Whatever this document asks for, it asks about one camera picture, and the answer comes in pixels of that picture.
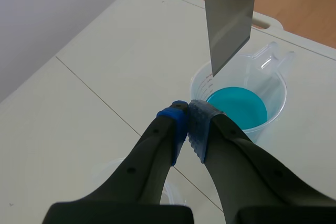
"table surface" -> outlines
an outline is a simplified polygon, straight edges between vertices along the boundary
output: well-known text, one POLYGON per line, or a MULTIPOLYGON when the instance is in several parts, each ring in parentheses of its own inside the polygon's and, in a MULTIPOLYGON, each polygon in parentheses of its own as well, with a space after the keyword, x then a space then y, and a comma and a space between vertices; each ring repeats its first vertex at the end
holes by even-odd
POLYGON ((336 0, 255 0, 254 11, 290 33, 336 48, 336 0))

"transparent plastic container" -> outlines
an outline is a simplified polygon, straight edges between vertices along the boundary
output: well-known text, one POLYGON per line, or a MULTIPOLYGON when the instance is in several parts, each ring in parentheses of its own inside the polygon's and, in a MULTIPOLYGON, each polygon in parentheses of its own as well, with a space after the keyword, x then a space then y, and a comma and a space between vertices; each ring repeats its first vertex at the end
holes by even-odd
MULTIPOLYGON (((125 158, 115 159, 104 167, 101 167, 98 171, 96 169, 95 175, 93 177, 93 184, 95 187, 101 186, 118 168, 118 166, 123 162, 125 158)), ((177 187, 167 180, 164 183, 160 205, 183 205, 185 206, 186 201, 183 200, 177 187)))
POLYGON ((294 57, 294 52, 288 52, 279 60, 278 44, 272 42, 254 55, 235 55, 215 77, 208 62, 191 81, 191 99, 206 101, 215 91, 226 87, 241 87, 254 92, 262 99, 267 110, 264 124, 244 130, 256 142, 265 127, 278 117, 285 106, 287 88, 284 76, 294 57))

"cleaver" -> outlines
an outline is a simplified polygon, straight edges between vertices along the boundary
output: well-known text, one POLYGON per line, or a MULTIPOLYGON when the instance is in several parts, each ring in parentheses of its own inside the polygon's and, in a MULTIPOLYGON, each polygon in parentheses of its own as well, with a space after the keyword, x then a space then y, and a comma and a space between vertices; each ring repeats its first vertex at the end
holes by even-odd
POLYGON ((249 40, 253 6, 254 0, 205 0, 213 76, 249 40))

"metal blade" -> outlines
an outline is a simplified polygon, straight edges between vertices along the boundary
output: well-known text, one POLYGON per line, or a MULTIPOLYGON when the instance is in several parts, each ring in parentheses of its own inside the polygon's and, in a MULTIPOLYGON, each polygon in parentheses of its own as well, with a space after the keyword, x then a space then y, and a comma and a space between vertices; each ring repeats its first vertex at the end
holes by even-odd
POLYGON ((254 0, 205 0, 213 76, 249 40, 254 0))

